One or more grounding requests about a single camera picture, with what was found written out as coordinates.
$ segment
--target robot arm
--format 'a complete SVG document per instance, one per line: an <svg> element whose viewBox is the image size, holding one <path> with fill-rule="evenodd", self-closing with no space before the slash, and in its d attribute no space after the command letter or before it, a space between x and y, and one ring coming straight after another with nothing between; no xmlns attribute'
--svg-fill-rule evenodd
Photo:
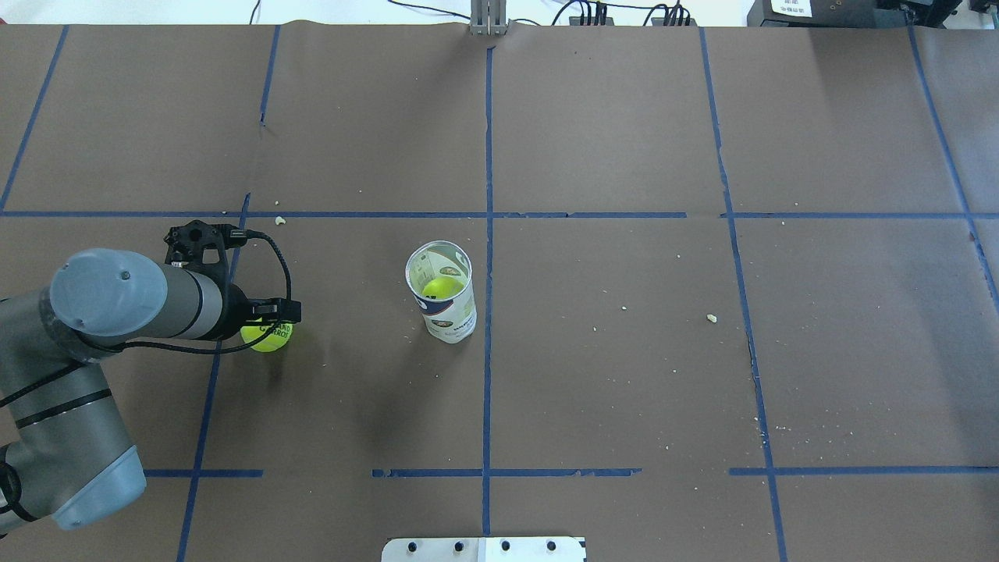
<svg viewBox="0 0 999 562"><path fill-rule="evenodd" d="M230 282L228 250L250 238L275 249L286 298L248 299ZM0 300L0 407L10 406L21 437L0 448L0 535L47 515L63 529L83 527L145 490L101 360L128 347L238 351L256 342L216 351L129 340L221 341L244 325L301 320L287 264L267 235L193 221L165 241L166 265L134 252L87 250L49 287Z"/></svg>

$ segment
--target blue tape line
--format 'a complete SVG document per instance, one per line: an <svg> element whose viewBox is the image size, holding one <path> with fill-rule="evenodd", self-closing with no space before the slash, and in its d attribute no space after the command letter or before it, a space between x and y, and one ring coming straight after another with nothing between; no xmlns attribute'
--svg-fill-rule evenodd
<svg viewBox="0 0 999 562"><path fill-rule="evenodd" d="M2 211L4 217L31 218L187 218L226 217L229 211Z"/></svg>
<svg viewBox="0 0 999 562"><path fill-rule="evenodd" d="M641 473L640 468L494 468L497 478L566 478L593 476L596 478L628 478Z"/></svg>
<svg viewBox="0 0 999 562"><path fill-rule="evenodd" d="M728 218L728 213L720 215ZM912 219L912 220L964 220L964 213L731 213L736 219Z"/></svg>
<svg viewBox="0 0 999 562"><path fill-rule="evenodd" d="M730 468L729 476L764 476L765 468ZM804 466L778 467L777 476L866 476L904 474L999 474L999 466Z"/></svg>
<svg viewBox="0 0 999 562"><path fill-rule="evenodd" d="M683 212L579 212L579 213L558 213L558 212L499 212L494 213L498 219L685 219Z"/></svg>
<svg viewBox="0 0 999 562"><path fill-rule="evenodd" d="M201 470L152 469L143 471L146 478L263 478L263 470Z"/></svg>
<svg viewBox="0 0 999 562"><path fill-rule="evenodd" d="M968 198L964 192L964 185L961 184L961 178L957 174L957 167L954 165L954 157L950 151L950 144L947 142L947 135L943 132L943 126L940 124L940 116L937 114L936 104L933 103L933 95L930 93L929 83L926 81L926 73L923 71L923 60L919 55L919 45L916 41L916 32L913 26L909 26L909 44L912 46L912 57L916 63L916 73L919 75L919 84L923 88L923 96L926 97L926 105L930 110L930 117L933 119L933 127L936 129L937 138L940 140L940 146L943 148L944 158L947 162L947 170L950 172L950 177L954 181L954 188L957 190L958 200L961 202L961 210L965 213L965 218L968 221L968 230L971 232L971 237L974 239L975 253L978 254L978 263L982 266L982 272L985 275L985 282L989 287L989 296L992 297L992 306L996 309L996 314L999 314L999 292L996 291L996 282L992 277L992 268L989 267L989 260L985 257L985 250L982 248L982 240L978 235L978 227L975 225L975 221L971 218L971 207L968 205Z"/></svg>
<svg viewBox="0 0 999 562"><path fill-rule="evenodd" d="M215 344L215 349L221 349L222 342ZM188 538L191 535L191 522L194 519L194 506L198 499L198 472L201 471L202 461L205 458L205 443L208 441L208 424L212 418L212 404L215 402L215 385L219 380L219 362L221 355L215 355L212 359L212 374L208 379L208 392L205 396L205 409L201 417L201 431L198 434L198 449L194 456L194 470L191 476L191 487L188 489L187 507L184 509L184 525L181 527L181 541L177 549L177 562L184 562L187 555Z"/></svg>
<svg viewBox="0 0 999 562"><path fill-rule="evenodd" d="M483 384L483 536L491 533L493 462L493 50L486 50L486 321Z"/></svg>
<svg viewBox="0 0 999 562"><path fill-rule="evenodd" d="M738 235L732 212L732 196L728 186L728 172L721 158L721 127L718 123L718 109L714 98L714 82L711 79L711 63L707 54L707 37L704 28L700 33L700 51L704 62L704 81L707 84L707 101L711 109L711 127L714 130L714 148L718 158L718 173L724 188L725 214L728 222L728 236L732 244L732 259L735 262L735 279L739 288L739 302L742 306L742 321L745 324L746 340L749 344L749 362L752 368L752 381L756 389L756 415L759 419L759 432L763 440L763 460L767 468L767 485L770 491L770 510L773 513L774 535L777 538L777 554L781 562L787 562L787 546L784 541L784 523L780 515L780 499L777 496L777 478L773 473L773 454L770 451L770 434L767 429L766 407L763 403L763 384L759 378L759 365L756 360L756 342L752 334L752 320L749 317L749 300L746 298L745 278L742 275L742 257L739 255Z"/></svg>
<svg viewBox="0 0 999 562"><path fill-rule="evenodd" d="M52 53L52 60L49 62L49 71L45 73L45 80L42 88L38 91L38 98L35 100L35 107L31 110L31 117L28 118L28 125L24 128L24 136L21 137L21 145L17 147L17 154L14 156L14 164L10 167L10 174L7 176L7 183L3 188L3 195L0 195L0 211L7 206L7 199L10 191L14 188L14 178L17 177L17 170L21 167L21 158L28 148L28 140L31 138L31 131L35 128L35 120L38 119L38 112L42 109L42 102L45 100L45 93L49 90L52 82L52 75L56 71L56 63L59 62L59 55L62 54L63 45L66 44L66 35L69 33L69 26L64 25L62 33L59 34L59 42L56 43L56 50Z"/></svg>
<svg viewBox="0 0 999 562"><path fill-rule="evenodd" d="M491 478L627 478L641 473L640 468L493 468ZM373 470L372 478L479 478L481 468L393 468Z"/></svg>
<svg viewBox="0 0 999 562"><path fill-rule="evenodd" d="M341 218L341 219L485 219L487 213L406 212L406 211L251 211L252 218Z"/></svg>
<svg viewBox="0 0 999 562"><path fill-rule="evenodd" d="M201 478L263 478L264 471L234 469L202 470L198 476Z"/></svg>
<svg viewBox="0 0 999 562"><path fill-rule="evenodd" d="M184 508L184 526L181 527L181 542L177 548L177 562L184 562L187 555L188 537L191 535L191 519L194 516L194 503L198 497L198 483L200 480L195 477L191 479L191 487L188 489L188 502Z"/></svg>
<svg viewBox="0 0 999 562"><path fill-rule="evenodd" d="M246 228L247 212L250 209L250 194L243 198L243 209L240 212L240 228ZM232 283L236 277L236 266L240 262L240 248L233 252L233 262L229 268L229 282ZM215 349L221 349L222 342L215 344ZM201 480L200 473L202 463L205 460L205 445L208 442L208 426L212 421L212 405L215 403L215 388L219 382L219 365L221 355L212 357L212 374L208 378L208 390L205 394L205 409L201 417L201 431L198 433L198 449L194 456L194 474L191 477L191 487L188 490L188 503L184 509L184 525L181 528L180 545L177 548L177 562L184 562L187 555L188 538L191 536L191 522L194 519L194 506L198 499L198 483Z"/></svg>
<svg viewBox="0 0 999 562"><path fill-rule="evenodd" d="M264 123L267 115L267 99L271 96L271 78L274 77L274 61L278 58L278 39L281 37L281 26L274 26L274 38L271 39L271 60L267 63L267 78L264 79L264 94L260 98L260 122Z"/></svg>

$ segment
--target metal bracket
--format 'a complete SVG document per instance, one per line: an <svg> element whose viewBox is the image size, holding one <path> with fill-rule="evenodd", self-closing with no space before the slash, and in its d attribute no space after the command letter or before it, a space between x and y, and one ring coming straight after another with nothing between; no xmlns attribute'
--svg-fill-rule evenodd
<svg viewBox="0 0 999 562"><path fill-rule="evenodd" d="M472 0L473 35L506 35L506 0Z"/></svg>
<svg viewBox="0 0 999 562"><path fill-rule="evenodd" d="M585 562L581 537L393 539L382 562Z"/></svg>

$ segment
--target tennis ball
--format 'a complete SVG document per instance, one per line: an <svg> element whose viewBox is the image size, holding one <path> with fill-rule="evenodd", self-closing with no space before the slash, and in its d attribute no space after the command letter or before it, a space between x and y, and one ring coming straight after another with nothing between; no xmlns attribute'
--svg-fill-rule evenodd
<svg viewBox="0 0 999 562"><path fill-rule="evenodd" d="M431 300L448 300L462 292L465 285L452 277L438 277L424 287L424 298Z"/></svg>
<svg viewBox="0 0 999 562"><path fill-rule="evenodd" d="M271 326L243 326L240 328L240 335L243 336L243 343L250 343L257 338L264 335ZM257 345L251 347L250 349L254 351L260 351L262 353L270 353L272 351L277 351L285 344L288 343L289 338L292 337L292 325L291 324L278 324L278 328L274 330L270 336L264 338L264 341L258 343Z"/></svg>

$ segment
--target tennis ball can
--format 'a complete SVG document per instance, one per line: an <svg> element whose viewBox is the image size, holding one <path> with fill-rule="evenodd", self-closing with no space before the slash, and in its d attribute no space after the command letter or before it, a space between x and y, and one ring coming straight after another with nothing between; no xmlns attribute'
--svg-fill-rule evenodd
<svg viewBox="0 0 999 562"><path fill-rule="evenodd" d="M421 246L406 262L406 283L431 335L458 343L475 331L472 261L458 244L438 240Z"/></svg>

